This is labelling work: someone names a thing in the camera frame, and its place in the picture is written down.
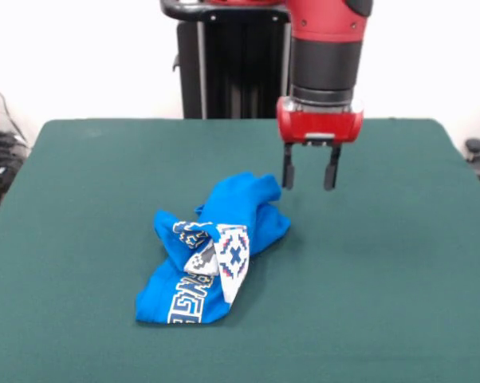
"green tablecloth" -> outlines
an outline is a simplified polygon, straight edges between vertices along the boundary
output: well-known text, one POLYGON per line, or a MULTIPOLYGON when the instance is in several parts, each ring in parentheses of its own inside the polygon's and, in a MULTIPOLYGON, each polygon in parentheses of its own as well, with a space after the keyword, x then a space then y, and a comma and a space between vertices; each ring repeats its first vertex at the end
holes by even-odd
POLYGON ((213 326, 135 322, 157 209, 281 171, 275 122, 54 121, 0 210, 0 383, 480 382, 480 183, 430 120, 296 148, 293 226, 213 326))

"black cable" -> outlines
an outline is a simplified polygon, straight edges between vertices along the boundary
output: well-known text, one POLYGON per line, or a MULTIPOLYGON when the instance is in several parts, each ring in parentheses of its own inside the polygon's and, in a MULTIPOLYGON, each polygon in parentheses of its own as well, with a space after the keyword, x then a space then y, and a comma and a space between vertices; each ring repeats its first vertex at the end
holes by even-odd
POLYGON ((15 123, 14 119, 12 118, 12 116, 10 114, 10 110, 8 109, 8 104, 6 103, 6 98, 4 97, 4 95, 1 92, 0 92, 0 97, 1 97, 1 100, 2 100, 3 107, 4 107, 4 111, 5 111, 6 115, 8 116, 8 119, 10 120, 11 124, 14 126, 14 129, 17 131, 18 135, 20 137, 22 137, 24 142, 27 143, 26 136, 24 136, 24 133, 22 133, 22 131, 20 130, 20 128, 15 123))

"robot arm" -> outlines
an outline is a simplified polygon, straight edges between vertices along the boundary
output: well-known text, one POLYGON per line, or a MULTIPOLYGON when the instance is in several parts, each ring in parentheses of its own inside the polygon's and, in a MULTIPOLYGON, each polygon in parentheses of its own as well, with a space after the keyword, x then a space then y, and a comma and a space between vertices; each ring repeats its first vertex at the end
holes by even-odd
POLYGON ((353 101, 372 0, 287 0, 292 22, 290 96, 277 105, 285 142, 283 187, 293 186, 294 144, 332 147, 325 189, 336 185, 341 145, 359 136, 363 112, 353 101))

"black metal frame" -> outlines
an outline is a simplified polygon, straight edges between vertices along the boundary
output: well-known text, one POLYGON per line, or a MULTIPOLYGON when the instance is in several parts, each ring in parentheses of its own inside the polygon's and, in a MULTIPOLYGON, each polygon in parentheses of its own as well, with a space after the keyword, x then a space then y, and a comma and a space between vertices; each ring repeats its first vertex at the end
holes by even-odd
POLYGON ((185 118, 275 117, 277 99, 286 91, 282 74, 289 17, 284 7, 175 0, 161 0, 161 5, 165 14, 183 20, 177 33, 185 118))

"crumpled cloth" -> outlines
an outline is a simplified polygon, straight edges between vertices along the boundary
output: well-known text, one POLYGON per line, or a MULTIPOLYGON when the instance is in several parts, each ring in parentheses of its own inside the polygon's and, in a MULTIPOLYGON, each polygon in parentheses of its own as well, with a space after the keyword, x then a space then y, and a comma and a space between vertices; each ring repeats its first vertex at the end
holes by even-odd
POLYGON ((250 258, 289 229, 289 219, 271 204, 280 198, 272 175, 247 172, 219 182, 195 209, 196 222, 158 211, 155 232, 169 256, 138 294, 136 320, 212 323, 227 315, 250 258))

